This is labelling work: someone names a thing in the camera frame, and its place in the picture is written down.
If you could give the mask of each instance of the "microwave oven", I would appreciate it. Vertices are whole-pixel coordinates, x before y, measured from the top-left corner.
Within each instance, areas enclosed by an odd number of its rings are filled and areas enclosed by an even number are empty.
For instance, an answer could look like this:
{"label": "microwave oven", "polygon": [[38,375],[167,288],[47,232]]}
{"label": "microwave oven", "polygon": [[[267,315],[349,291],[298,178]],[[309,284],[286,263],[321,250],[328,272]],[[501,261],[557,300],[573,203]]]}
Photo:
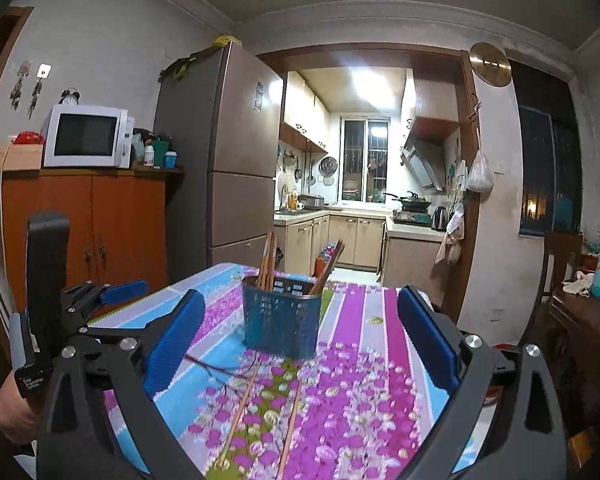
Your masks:
{"label": "microwave oven", "polygon": [[122,108],[54,105],[42,130],[43,166],[128,168],[133,129]]}

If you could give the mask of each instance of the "window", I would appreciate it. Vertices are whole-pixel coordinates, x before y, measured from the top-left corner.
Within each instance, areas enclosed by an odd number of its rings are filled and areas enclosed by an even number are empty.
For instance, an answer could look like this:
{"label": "window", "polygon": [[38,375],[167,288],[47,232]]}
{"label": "window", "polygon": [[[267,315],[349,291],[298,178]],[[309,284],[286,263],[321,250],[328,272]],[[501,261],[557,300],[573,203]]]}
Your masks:
{"label": "window", "polygon": [[580,138],[567,83],[511,62],[522,131],[520,234],[577,232],[582,207]]}
{"label": "window", "polygon": [[388,134],[388,120],[342,121],[342,200],[384,203]]}

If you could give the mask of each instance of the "wooden sideboard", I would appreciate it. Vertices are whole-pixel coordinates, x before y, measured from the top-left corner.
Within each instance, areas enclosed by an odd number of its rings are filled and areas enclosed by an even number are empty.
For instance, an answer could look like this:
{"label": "wooden sideboard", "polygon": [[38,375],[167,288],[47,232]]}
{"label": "wooden sideboard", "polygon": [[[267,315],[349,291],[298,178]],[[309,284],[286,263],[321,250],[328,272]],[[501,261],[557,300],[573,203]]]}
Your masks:
{"label": "wooden sideboard", "polygon": [[559,290],[549,309],[547,361],[570,434],[600,426],[600,300]]}
{"label": "wooden sideboard", "polygon": [[67,287],[140,279],[150,293],[165,287],[165,186],[171,173],[151,168],[5,172],[6,267],[17,309],[27,303],[27,223],[40,210],[59,211],[71,222]]}

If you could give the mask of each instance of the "kitchen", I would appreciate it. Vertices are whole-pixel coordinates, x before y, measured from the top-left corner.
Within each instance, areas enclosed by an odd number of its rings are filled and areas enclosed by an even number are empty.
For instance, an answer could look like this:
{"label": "kitchen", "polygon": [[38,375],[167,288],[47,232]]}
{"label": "kitchen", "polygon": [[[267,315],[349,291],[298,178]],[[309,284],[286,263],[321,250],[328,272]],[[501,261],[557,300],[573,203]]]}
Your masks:
{"label": "kitchen", "polygon": [[342,239],[338,266],[365,271],[350,280],[411,283],[442,304],[448,264],[434,263],[466,172],[455,85],[410,68],[291,71],[282,113],[279,270],[312,274]]}

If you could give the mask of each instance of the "green cup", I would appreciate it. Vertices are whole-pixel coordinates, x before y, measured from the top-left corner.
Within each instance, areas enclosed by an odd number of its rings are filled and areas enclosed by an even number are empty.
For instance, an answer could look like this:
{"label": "green cup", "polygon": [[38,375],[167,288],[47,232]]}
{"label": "green cup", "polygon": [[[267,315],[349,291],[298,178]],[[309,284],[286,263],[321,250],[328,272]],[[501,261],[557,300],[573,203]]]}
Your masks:
{"label": "green cup", "polygon": [[169,151],[169,143],[166,140],[154,140],[154,166],[164,168],[164,155]]}

